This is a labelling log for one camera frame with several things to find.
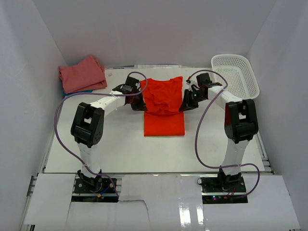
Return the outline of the orange t shirt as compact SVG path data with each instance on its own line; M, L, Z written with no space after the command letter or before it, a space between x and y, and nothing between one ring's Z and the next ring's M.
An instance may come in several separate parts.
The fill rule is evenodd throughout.
M179 111L182 103L183 77L165 81L141 81L143 98L147 107L144 112L144 136L184 136L184 113Z

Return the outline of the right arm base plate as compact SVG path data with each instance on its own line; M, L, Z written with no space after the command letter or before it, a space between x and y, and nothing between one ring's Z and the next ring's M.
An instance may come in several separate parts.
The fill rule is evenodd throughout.
M199 177L204 205L247 204L246 186L243 177L231 186L221 186L217 177Z

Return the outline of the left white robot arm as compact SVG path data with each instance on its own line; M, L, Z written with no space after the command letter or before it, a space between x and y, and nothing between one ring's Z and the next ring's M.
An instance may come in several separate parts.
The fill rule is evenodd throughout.
M80 150L82 169L79 178L91 192L102 186L101 167L93 154L95 146L103 137L104 119L119 107L129 104L134 111L147 111L141 92L141 82L128 76L125 83L112 89L101 99L92 103L80 103L71 126L71 135Z

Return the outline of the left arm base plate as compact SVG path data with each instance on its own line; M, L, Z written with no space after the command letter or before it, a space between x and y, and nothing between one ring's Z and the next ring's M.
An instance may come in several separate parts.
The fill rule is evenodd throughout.
M109 178L98 178L95 180L96 185L93 186L76 177L71 201L84 203L117 203L117 179L112 178L112 181L115 186L113 186Z

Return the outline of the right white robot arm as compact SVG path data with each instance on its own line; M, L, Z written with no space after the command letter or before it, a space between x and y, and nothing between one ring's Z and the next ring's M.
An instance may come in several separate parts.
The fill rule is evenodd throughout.
M249 142L258 132L255 102L241 99L227 91L228 82L213 82L209 73L196 72L196 81L187 79L189 86L184 91L183 102L179 111L198 108L199 102L210 100L224 109L224 131L228 138L226 154L222 165L218 167L218 188L230 191L241 178L243 156Z

